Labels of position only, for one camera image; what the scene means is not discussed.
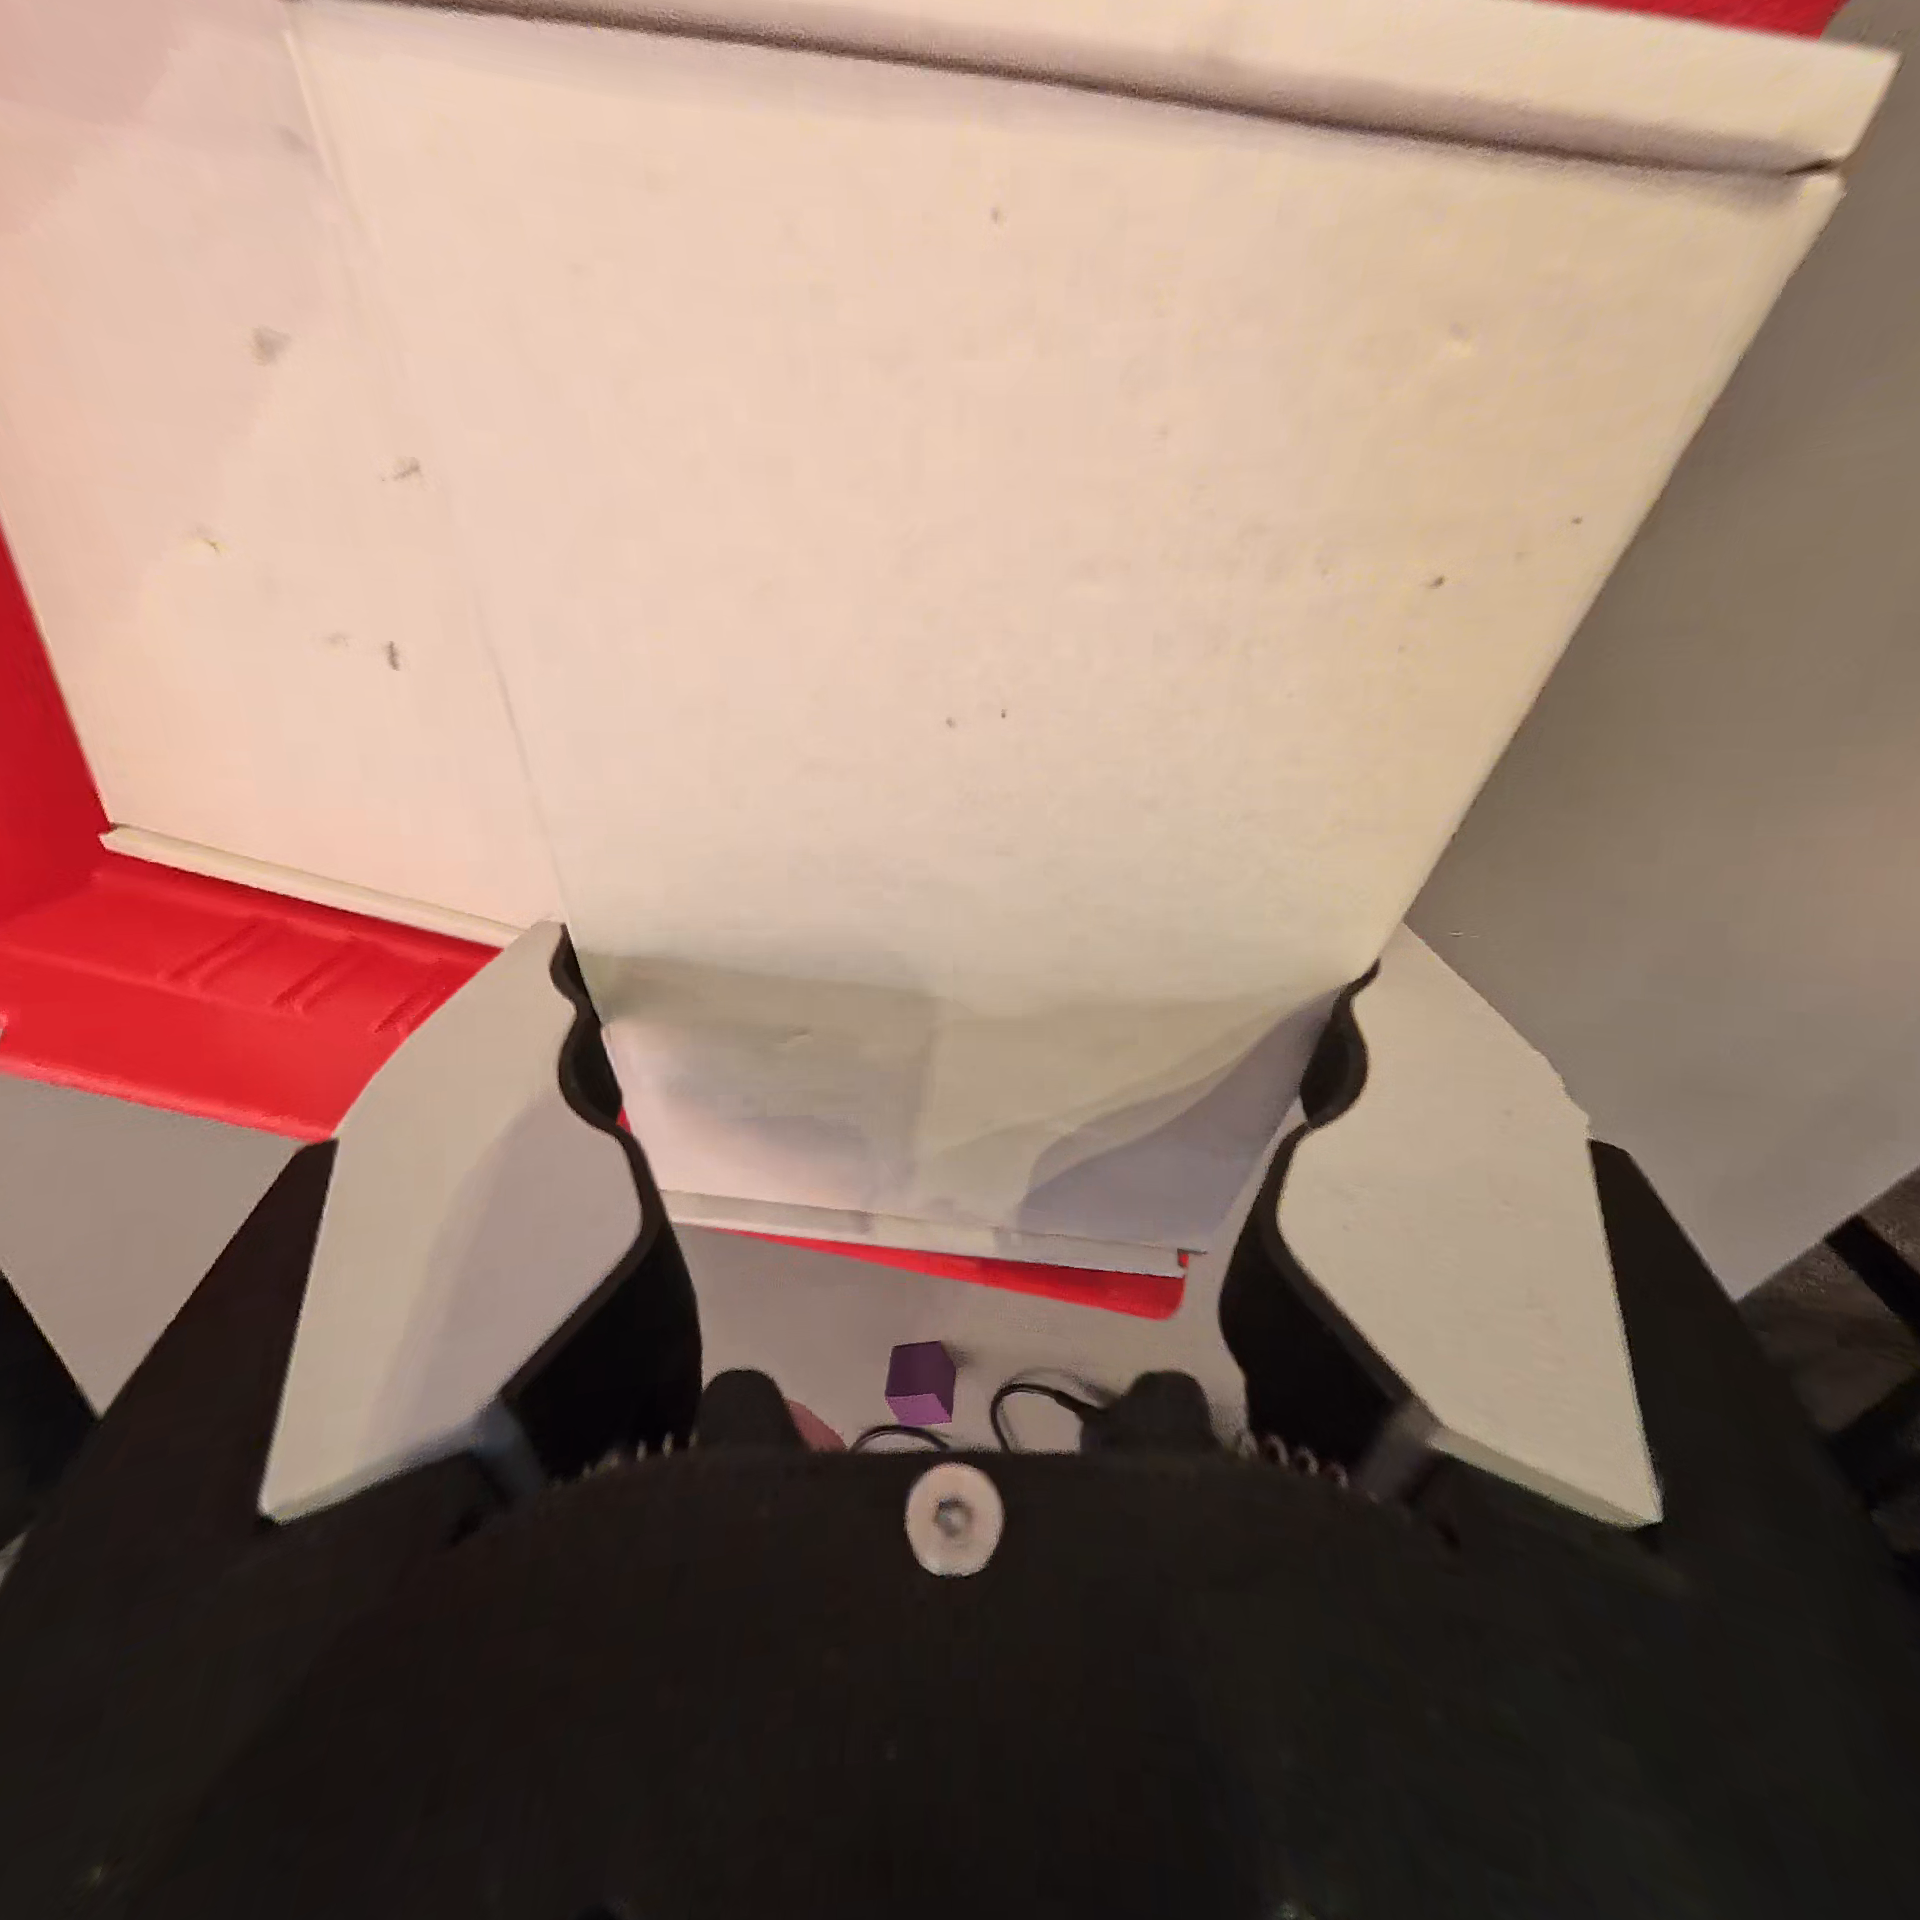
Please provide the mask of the black table leg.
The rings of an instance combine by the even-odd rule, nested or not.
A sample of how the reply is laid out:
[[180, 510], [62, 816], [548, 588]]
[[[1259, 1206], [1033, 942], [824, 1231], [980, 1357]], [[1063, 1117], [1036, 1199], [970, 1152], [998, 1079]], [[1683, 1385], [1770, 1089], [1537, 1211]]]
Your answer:
[[1823, 1240], [1918, 1340], [1918, 1268], [1865, 1216], [1846, 1219]]

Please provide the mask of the red plastic bin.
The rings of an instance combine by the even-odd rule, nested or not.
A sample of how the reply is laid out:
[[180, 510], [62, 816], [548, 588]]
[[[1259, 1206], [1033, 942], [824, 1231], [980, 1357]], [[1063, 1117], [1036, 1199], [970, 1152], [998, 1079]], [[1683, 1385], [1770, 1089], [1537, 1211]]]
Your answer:
[[6, 1073], [315, 1142], [497, 958], [495, 943], [112, 852], [105, 832], [7, 550]]

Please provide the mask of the white cardboard box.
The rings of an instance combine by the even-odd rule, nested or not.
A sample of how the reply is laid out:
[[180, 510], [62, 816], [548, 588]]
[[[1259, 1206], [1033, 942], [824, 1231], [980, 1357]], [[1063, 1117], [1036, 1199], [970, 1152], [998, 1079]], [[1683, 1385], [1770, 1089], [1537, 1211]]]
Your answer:
[[1894, 67], [1584, 5], [6, 5], [90, 846], [564, 918], [698, 1219], [1199, 1253]]

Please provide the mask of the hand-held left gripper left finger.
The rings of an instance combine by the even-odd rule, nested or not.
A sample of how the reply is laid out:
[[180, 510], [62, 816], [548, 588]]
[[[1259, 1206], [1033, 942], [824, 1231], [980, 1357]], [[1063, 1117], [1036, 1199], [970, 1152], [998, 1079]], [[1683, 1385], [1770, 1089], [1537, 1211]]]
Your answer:
[[558, 920], [524, 929], [376, 1071], [335, 1139], [266, 1518], [318, 1515], [448, 1455], [529, 1493], [690, 1439], [700, 1310], [619, 1105]]

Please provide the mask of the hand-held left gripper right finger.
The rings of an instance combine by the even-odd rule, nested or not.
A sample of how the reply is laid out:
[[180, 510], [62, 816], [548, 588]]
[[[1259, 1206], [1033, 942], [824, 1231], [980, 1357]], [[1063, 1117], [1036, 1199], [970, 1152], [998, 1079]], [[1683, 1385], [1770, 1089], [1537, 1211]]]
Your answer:
[[1250, 1436], [1371, 1497], [1455, 1460], [1656, 1524], [1591, 1125], [1545, 1055], [1402, 927], [1302, 1103], [1219, 1294]]

